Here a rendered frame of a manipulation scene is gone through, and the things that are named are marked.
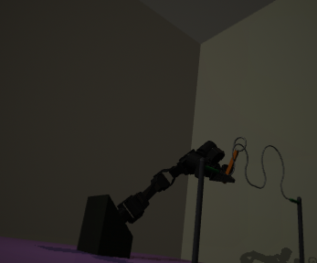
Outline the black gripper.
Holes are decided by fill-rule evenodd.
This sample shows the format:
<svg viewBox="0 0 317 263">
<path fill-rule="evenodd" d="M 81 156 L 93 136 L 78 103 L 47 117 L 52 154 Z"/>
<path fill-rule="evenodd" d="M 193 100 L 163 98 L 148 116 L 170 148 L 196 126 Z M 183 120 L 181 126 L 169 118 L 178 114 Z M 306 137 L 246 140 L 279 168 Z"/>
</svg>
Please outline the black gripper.
<svg viewBox="0 0 317 263">
<path fill-rule="evenodd" d="M 205 157 L 200 157 L 197 159 L 197 161 L 195 162 L 195 177 L 198 178 L 199 175 L 199 164 L 200 164 L 200 159 L 201 158 L 205 158 Z M 207 165 L 210 164 L 210 165 Z M 206 161 L 206 166 L 212 167 L 214 169 L 217 169 L 219 172 L 221 172 L 222 174 L 215 174 L 212 173 L 208 170 L 205 170 L 205 177 L 209 177 L 210 181 L 217 181 L 217 182 L 227 182 L 227 183 L 234 183 L 236 180 L 230 175 L 230 176 L 225 176 L 223 174 L 226 174 L 228 165 L 224 164 L 222 165 L 222 167 L 220 167 L 220 165 L 218 163 L 210 163 L 209 161 Z"/>
</svg>

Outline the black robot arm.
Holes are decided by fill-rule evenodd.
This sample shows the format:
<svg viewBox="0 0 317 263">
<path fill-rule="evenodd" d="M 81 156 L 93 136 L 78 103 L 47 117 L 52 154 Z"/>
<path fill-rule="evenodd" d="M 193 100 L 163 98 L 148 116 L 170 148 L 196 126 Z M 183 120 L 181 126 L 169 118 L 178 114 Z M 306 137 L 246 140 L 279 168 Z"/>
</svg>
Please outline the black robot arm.
<svg viewBox="0 0 317 263">
<path fill-rule="evenodd" d="M 189 153 L 179 159 L 180 162 L 177 163 L 177 166 L 173 166 L 170 169 L 163 169 L 158 174 L 153 176 L 151 185 L 143 192 L 139 192 L 134 196 L 131 195 L 119 205 L 117 205 L 119 208 L 118 211 L 125 223 L 128 221 L 129 224 L 133 224 L 136 220 L 142 217 L 144 210 L 150 204 L 148 200 L 157 192 L 160 193 L 161 191 L 170 187 L 174 183 L 174 180 L 177 176 L 180 174 L 194 174 L 195 162 L 198 158 L 205 157 L 206 161 L 219 164 L 219 162 L 225 157 L 224 151 L 221 151 L 219 148 L 217 148 L 217 146 L 212 141 L 207 141 L 196 151 L 193 149 Z M 164 176 L 164 172 L 169 172 L 173 177 L 171 184 Z M 132 218 L 123 203 L 134 218 Z"/>
</svg>

